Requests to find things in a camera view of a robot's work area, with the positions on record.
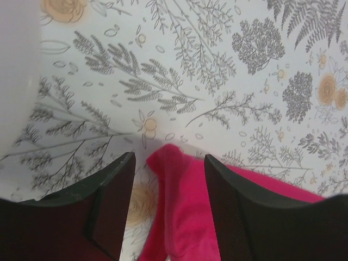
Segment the textured black material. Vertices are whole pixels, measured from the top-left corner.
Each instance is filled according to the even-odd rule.
[[[348,195],[306,203],[204,160],[221,261],[348,260]]]
[[[0,261],[118,260],[134,173],[125,153],[40,201],[0,200]]]

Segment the botanical print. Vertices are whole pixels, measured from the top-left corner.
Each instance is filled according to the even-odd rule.
[[[158,200],[158,182],[150,175],[147,165],[138,168],[136,174],[140,181],[134,182],[130,198],[125,239],[131,239],[132,245],[144,243],[153,223]]]
[[[322,176],[330,176],[318,187],[320,194],[342,193],[348,188],[348,145],[345,148],[340,146],[340,141],[345,141],[348,137],[347,117],[342,117],[338,135],[340,136],[337,139],[329,136],[326,132],[322,132],[319,136],[309,133],[299,143],[299,146],[306,148],[309,154],[317,154],[320,159],[330,161],[330,166],[337,166],[336,171],[331,170],[332,167],[322,171]]]
[[[279,30],[268,18],[265,22],[255,19],[252,25],[240,22],[243,35],[233,34],[232,48],[238,58],[247,64],[248,73],[255,74],[264,69],[271,59],[278,60],[285,54]]]
[[[169,8],[169,1],[174,3],[174,9]],[[190,15],[179,2],[188,5]],[[196,76],[212,95],[225,85],[228,77],[235,76],[232,57],[212,50],[222,42],[224,33],[231,33],[233,17],[226,3],[220,3],[220,0],[209,0],[207,3],[197,0],[150,0],[146,7],[151,8],[155,29],[163,34],[168,30],[176,34],[176,59],[181,60],[183,74],[186,73],[190,79]],[[191,17],[197,19],[198,25]]]
[[[202,100],[186,95],[181,90],[183,80],[173,68],[168,70],[153,59],[150,59],[149,63],[139,65],[135,54],[122,44],[119,43],[118,46],[109,44],[108,49],[105,49],[95,36],[91,37],[93,40],[91,41],[79,32],[75,33],[77,38],[73,41],[74,45],[80,52],[87,55],[86,64],[92,71],[108,75],[117,69],[132,77],[128,81],[120,81],[127,88],[125,93],[135,96],[127,98],[129,101],[157,101],[163,104],[160,107],[162,110],[176,110],[177,113],[182,114],[194,111],[195,102]],[[142,78],[141,73],[152,76],[153,81]],[[171,99],[161,99],[163,92],[172,94]]]
[[[221,111],[228,112],[232,115],[241,118],[241,123],[246,125],[249,121],[249,115],[253,117],[255,121],[261,121],[262,116],[266,116],[273,124],[277,124],[280,122],[282,118],[282,114],[278,109],[273,109],[272,104],[262,103],[260,106],[252,106],[250,103],[254,98],[254,93],[247,94],[244,96],[243,100],[238,102],[236,100],[235,91],[224,92],[222,97],[219,96],[214,100],[216,107],[212,110],[209,110],[203,114],[200,114],[197,117],[194,117],[186,127],[198,119],[199,117],[205,116],[208,121],[217,121],[226,129],[230,128],[229,119],[226,118],[226,115]]]
[[[341,44],[339,45],[341,54],[344,56],[344,60],[348,61],[348,44],[347,41],[344,40],[341,42]]]
[[[41,10],[61,23],[75,23],[82,17],[86,0],[41,0]]]
[[[300,73],[289,79],[289,85],[283,92],[283,101],[288,104],[286,116],[289,121],[301,123],[310,110],[312,103],[312,76],[310,73]]]
[[[38,99],[0,195],[38,200],[133,151],[120,260],[135,261],[158,197],[145,160],[164,144],[347,193],[346,2],[41,0]]]
[[[307,38],[306,52],[309,52],[313,45],[327,39],[330,47],[333,37],[336,42],[341,36],[341,21],[344,14],[346,2],[340,0],[263,0],[267,1],[267,8],[273,9],[274,19],[282,15],[282,29],[287,21],[288,38],[291,37],[296,27],[300,32],[296,37],[295,49],[299,43]]]
[[[278,135],[279,142],[283,136],[284,133]],[[276,147],[274,138],[264,126],[255,129],[254,134],[250,136],[250,141],[252,147],[248,149],[247,160],[237,150],[232,150],[225,153],[221,161],[228,165],[264,173],[270,177],[290,182],[297,187],[302,187],[306,183],[306,179],[309,177],[308,171],[312,168],[303,166],[303,152],[299,147],[283,145]],[[300,175],[291,175],[292,172],[300,173]]]
[[[330,72],[323,75],[316,96],[319,101],[317,109],[318,118],[324,124],[336,124],[339,120],[334,117],[336,111],[343,111],[347,104],[348,79],[343,67],[338,68],[337,62],[329,57]]]
[[[147,140],[153,140],[156,137],[157,123],[154,118],[151,118],[152,114],[154,111],[149,112],[145,118],[144,113],[139,110],[139,120],[132,119],[134,125],[139,128],[138,132],[143,132],[141,140],[144,149],[147,148]]]
[[[35,148],[8,154],[2,158],[3,160],[9,156],[20,155],[20,164],[26,164],[35,173],[31,183],[32,189],[40,189],[44,191],[44,195],[65,188],[101,170],[107,164],[104,157],[113,138],[131,134],[111,128],[109,126],[111,118],[88,102],[81,101],[80,105],[91,115],[90,117],[74,113],[73,97],[74,93],[70,91],[69,85],[65,85],[64,78],[57,76],[52,76],[52,80],[42,78],[37,105],[30,120],[42,123],[54,122],[54,124],[46,128],[44,133],[36,129],[34,124],[28,124],[14,146],[18,147],[27,142]],[[42,103],[41,100],[44,98],[52,100],[57,106]],[[62,135],[69,138],[69,141],[46,146],[40,142],[42,135]],[[73,145],[73,148],[61,154],[54,151],[55,148],[68,145]],[[88,157],[88,161],[78,155],[80,150],[85,151],[84,155]],[[51,172],[48,167],[55,161],[60,162],[60,166]]]

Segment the yellow rose print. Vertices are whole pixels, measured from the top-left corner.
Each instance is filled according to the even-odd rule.
[[[134,125],[139,129],[138,132],[142,132],[142,146],[144,149],[147,148],[147,140],[153,140],[156,137],[157,122],[151,115],[154,111],[151,111],[145,117],[145,114],[139,110],[139,120],[132,119]]]
[[[335,105],[338,110],[343,110],[347,104],[347,91],[346,89],[340,89],[335,95]]]
[[[316,54],[316,57],[318,59],[318,64],[319,64],[319,75],[320,75],[320,70],[323,70],[325,68],[326,62],[327,62],[327,57],[326,57],[326,50],[322,51],[320,49],[319,54]]]
[[[319,102],[329,106],[335,98],[336,81],[332,74],[325,76],[319,86]]]
[[[41,0],[41,10],[61,23],[75,23],[83,15],[86,0]]]
[[[130,198],[127,228],[140,226],[155,214],[156,201],[154,193],[145,184],[133,186]]]

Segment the gray plant illustration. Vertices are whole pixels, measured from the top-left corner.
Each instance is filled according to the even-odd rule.
[[[344,60],[348,61],[348,44],[346,40],[341,42],[341,44],[339,45],[339,49],[344,57]]]
[[[286,116],[289,121],[301,123],[307,111],[312,107],[312,75],[310,73],[297,72],[289,79],[289,85],[283,92],[283,101],[288,104]]]
[[[238,52],[238,58],[247,65],[248,73],[255,74],[264,69],[271,59],[278,60],[285,54],[279,30],[268,18],[265,22],[255,19],[240,22],[242,35],[233,34],[232,48]]]
[[[132,51],[127,50],[122,44],[108,45],[105,49],[99,39],[91,36],[87,39],[79,32],[75,32],[77,38],[73,43],[75,47],[86,54],[88,67],[101,74],[112,74],[115,70],[121,70],[132,78],[128,81],[120,80],[127,89],[127,98],[132,102],[158,101],[163,104],[162,110],[188,113],[196,109],[195,102],[202,99],[186,95],[182,91],[183,80],[173,68],[167,69],[160,62],[150,59],[149,63],[138,63],[138,59]],[[152,78],[152,82],[143,78],[145,74]],[[172,95],[171,99],[164,99],[163,93]]]
[[[138,261],[139,260],[139,256],[135,252],[133,252],[130,257],[132,258],[131,261]]]
[[[263,0],[267,1],[268,9],[273,9],[274,18],[277,21],[284,7],[282,15],[282,29],[285,22],[289,20],[288,37],[297,27],[301,27],[295,42],[295,49],[299,43],[308,37],[306,52],[313,45],[327,39],[330,47],[332,38],[335,36],[338,42],[341,36],[341,20],[346,3],[338,7],[339,0]]]
[[[176,6],[175,10],[169,8],[169,1]],[[176,36],[175,51],[183,73],[191,79],[196,76],[213,95],[228,77],[235,75],[232,57],[212,51],[212,47],[222,42],[223,32],[231,33],[231,10],[226,8],[226,3],[220,4],[220,0],[185,2],[190,15],[176,0],[150,0],[146,7],[151,9],[155,29],[163,34],[170,30]],[[194,24],[192,17],[197,18],[198,24]]]
[[[335,138],[330,139],[326,132],[322,132],[318,137],[307,134],[300,140],[299,146],[306,148],[309,154],[317,153],[319,158],[324,160],[331,159],[333,154],[339,156],[341,151],[339,142]]]
[[[222,111],[240,117],[243,125],[249,122],[250,116],[252,116],[255,121],[261,121],[262,116],[266,116],[273,124],[278,124],[280,122],[282,114],[278,109],[275,108],[272,111],[273,105],[271,103],[262,103],[259,106],[253,106],[251,105],[253,98],[254,93],[245,94],[243,100],[238,101],[235,91],[224,92],[222,96],[215,99],[215,108],[194,117],[186,127],[193,121],[204,116],[208,121],[220,122],[222,126],[229,129],[229,119]]]
[[[340,140],[346,139],[348,135],[348,118],[341,118],[342,127],[339,129]],[[339,140],[330,138],[327,133],[322,132],[315,137],[313,134],[307,134],[300,140],[299,146],[306,148],[309,154],[317,154],[323,160],[336,160],[340,168],[338,173],[329,176],[329,179],[323,181],[318,187],[318,193],[324,194],[342,193],[348,189],[348,146],[342,150]]]
[[[298,187],[306,182],[306,174],[311,169],[302,166],[303,153],[299,147],[281,146],[278,150],[271,133],[263,126],[255,129],[250,140],[253,146],[248,150],[247,160],[237,150],[232,150],[225,153],[221,161],[224,164],[251,169],[291,182]],[[292,171],[301,172],[301,175],[290,181],[288,179]]]
[[[107,3],[99,1],[99,0],[89,0],[89,2],[92,9],[103,17],[107,17],[108,10],[114,10],[119,15],[125,14],[125,15],[132,16],[131,13],[116,7],[117,4],[121,4],[122,6],[124,6],[123,0],[117,0],[116,2],[107,2]],[[133,5],[135,3],[135,0],[131,0],[129,2],[131,5]]]
[[[64,83],[65,79],[57,76],[53,76],[52,81],[46,77],[40,80],[39,100],[30,116],[31,123],[23,129],[14,143],[15,147],[27,143],[34,148],[10,153],[1,159],[20,156],[20,164],[27,165],[31,171],[35,172],[32,189],[42,190],[45,195],[65,188],[105,167],[104,156],[112,138],[132,134],[111,128],[110,117],[90,103],[82,101],[81,106],[91,115],[91,118],[74,113],[72,110],[75,103],[74,93],[70,91],[70,86]],[[57,107],[42,103],[40,101],[42,99],[53,101]],[[42,130],[35,129],[34,122],[46,123],[46,131],[41,133]],[[45,135],[62,135],[68,141],[44,145],[40,141]],[[64,146],[73,149],[60,153],[60,148]],[[78,152],[81,150],[85,150],[88,160],[79,156]],[[54,169],[52,172],[49,167],[53,164],[55,168],[52,168]]]

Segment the pink sock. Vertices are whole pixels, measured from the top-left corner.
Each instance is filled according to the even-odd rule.
[[[139,261],[165,261],[167,256],[172,261],[220,261],[203,161],[165,145],[147,164],[159,179],[159,202]],[[263,174],[228,167],[283,196],[312,203],[323,199]]]

